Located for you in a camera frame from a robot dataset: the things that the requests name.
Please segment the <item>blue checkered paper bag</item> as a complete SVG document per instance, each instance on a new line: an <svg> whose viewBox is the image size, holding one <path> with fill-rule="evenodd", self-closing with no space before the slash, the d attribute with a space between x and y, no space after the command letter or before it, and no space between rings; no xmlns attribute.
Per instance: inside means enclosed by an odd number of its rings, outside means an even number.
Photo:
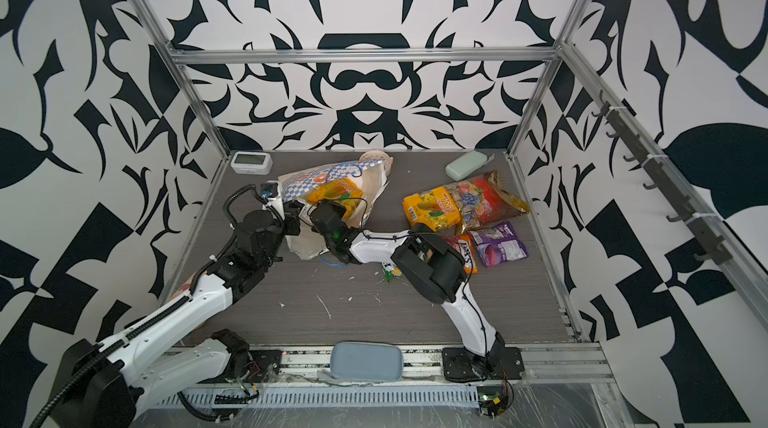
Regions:
<svg viewBox="0 0 768 428"><path fill-rule="evenodd" d="M281 175L278 182L282 200L300 205L301 233L290 236L289 250L302 260L311 260L328 251L321 236L310 230L310 213L322 201L344 208L343 223L363 227L374 203L388 185L393 159L381 151L369 151L357 160L335 162Z"/></svg>

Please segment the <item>green spring candy bag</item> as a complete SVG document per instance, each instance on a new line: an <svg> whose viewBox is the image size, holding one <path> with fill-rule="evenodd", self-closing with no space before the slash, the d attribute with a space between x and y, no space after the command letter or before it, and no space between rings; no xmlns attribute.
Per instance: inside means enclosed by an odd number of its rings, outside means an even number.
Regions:
<svg viewBox="0 0 768 428"><path fill-rule="evenodd" d="M383 270L384 280L391 282L402 276L402 272L399 268L393 266L384 266Z"/></svg>

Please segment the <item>yellow mango candy bag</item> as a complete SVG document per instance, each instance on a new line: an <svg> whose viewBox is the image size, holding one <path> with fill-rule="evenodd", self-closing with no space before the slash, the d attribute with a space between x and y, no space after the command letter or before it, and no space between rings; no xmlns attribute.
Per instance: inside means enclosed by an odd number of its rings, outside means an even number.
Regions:
<svg viewBox="0 0 768 428"><path fill-rule="evenodd" d="M459 209L445 187L410 195L403 199L402 205L412 228L421 224L441 232L461 221Z"/></svg>

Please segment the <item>orange snack pack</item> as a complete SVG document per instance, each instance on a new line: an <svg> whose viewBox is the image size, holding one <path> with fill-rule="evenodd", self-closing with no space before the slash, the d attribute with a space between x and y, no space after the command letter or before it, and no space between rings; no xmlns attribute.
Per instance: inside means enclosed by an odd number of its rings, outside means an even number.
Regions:
<svg viewBox="0 0 768 428"><path fill-rule="evenodd" d="M464 270L467 275L478 273L478 264L471 237L468 234L450 236L446 242L451 245L464 258Z"/></svg>

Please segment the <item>red fruit snack bag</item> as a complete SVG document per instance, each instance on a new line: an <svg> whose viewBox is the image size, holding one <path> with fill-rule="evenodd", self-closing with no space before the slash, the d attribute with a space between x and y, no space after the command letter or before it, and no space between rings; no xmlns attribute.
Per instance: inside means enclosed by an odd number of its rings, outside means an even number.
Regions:
<svg viewBox="0 0 768 428"><path fill-rule="evenodd" d="M504 189L497 171L451 183L446 190L460 213L456 235L530 212L526 202Z"/></svg>

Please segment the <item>purple snack pack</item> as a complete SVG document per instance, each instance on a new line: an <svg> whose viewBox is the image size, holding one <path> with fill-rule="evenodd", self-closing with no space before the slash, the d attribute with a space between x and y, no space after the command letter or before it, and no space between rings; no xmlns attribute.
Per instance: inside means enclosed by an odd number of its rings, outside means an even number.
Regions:
<svg viewBox="0 0 768 428"><path fill-rule="evenodd" d="M504 221L489 228L469 232L476 254L485 267L527 259L529 252L512 223Z"/></svg>

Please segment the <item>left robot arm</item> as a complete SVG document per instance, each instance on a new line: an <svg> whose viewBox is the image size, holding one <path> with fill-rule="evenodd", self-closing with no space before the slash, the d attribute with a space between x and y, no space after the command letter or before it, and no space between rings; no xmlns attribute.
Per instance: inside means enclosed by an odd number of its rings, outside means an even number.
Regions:
<svg viewBox="0 0 768 428"><path fill-rule="evenodd" d="M227 310L256 287L299 220L284 210L277 182L246 185L223 205L232 235L219 254L195 272L174 299L132 326L97 343L67 349L49 400L31 424L128 427L157 403L222 374L237 376L249 345L221 330L197 347L165 357L177 341Z"/></svg>

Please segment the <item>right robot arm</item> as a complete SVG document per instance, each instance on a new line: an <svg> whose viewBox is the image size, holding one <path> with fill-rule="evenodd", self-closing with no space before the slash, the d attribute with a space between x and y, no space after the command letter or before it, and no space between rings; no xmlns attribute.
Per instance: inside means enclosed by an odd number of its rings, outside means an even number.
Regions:
<svg viewBox="0 0 768 428"><path fill-rule="evenodd" d="M343 221L345 208L323 200L309 211L316 233L344 264L380 263L400 270L410 285L446 312L458 331L462 349L451 357L446 380L456 383L506 377L503 336L487 321L470 288L465 259L439 234L423 224L410 231L377 233Z"/></svg>

